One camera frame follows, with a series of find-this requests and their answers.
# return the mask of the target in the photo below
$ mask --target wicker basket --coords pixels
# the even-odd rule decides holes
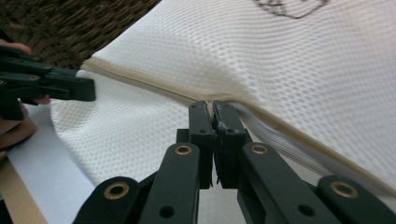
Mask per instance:
[[[0,29],[56,66],[79,68],[160,0],[0,0]]]

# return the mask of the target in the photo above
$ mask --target wooden surface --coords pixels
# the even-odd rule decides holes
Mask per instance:
[[[0,191],[14,224],[47,223],[6,153],[0,153]]]

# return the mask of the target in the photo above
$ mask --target white fabric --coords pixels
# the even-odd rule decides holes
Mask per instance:
[[[394,195],[394,15],[385,0],[163,0],[87,61],[106,76],[80,73],[96,80],[98,99],[55,102],[57,133],[98,183],[155,171],[188,111],[176,98],[107,78],[140,74],[181,95],[256,105]]]

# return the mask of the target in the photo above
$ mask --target metal ring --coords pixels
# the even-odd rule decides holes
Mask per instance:
[[[192,148],[188,146],[180,146],[175,148],[175,152],[180,156],[184,156],[190,154],[192,152]]]
[[[334,192],[345,198],[357,198],[359,196],[358,191],[344,181],[334,181],[330,184],[330,187]]]
[[[266,154],[268,153],[268,148],[266,148],[265,146],[262,145],[254,145],[251,147],[251,150],[256,153],[256,154]]]
[[[125,182],[112,183],[105,189],[105,198],[117,200],[125,196],[129,191],[129,186]]]

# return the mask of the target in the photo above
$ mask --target finger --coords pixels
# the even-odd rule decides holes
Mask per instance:
[[[25,119],[7,133],[0,135],[0,148],[9,147],[29,137],[35,132],[31,119]]]
[[[27,54],[32,54],[32,49],[21,43],[8,43],[7,41],[0,39],[0,45],[8,48],[20,49]]]
[[[50,97],[48,95],[46,95],[43,99],[35,100],[35,102],[40,105],[47,105],[50,103]]]
[[[28,118],[29,113],[27,112],[27,109],[23,105],[21,105],[21,111],[22,111],[23,116],[25,118]],[[17,126],[21,122],[22,122],[22,120],[4,120],[4,119],[0,119],[0,135],[8,132],[9,130],[11,130],[12,128]]]

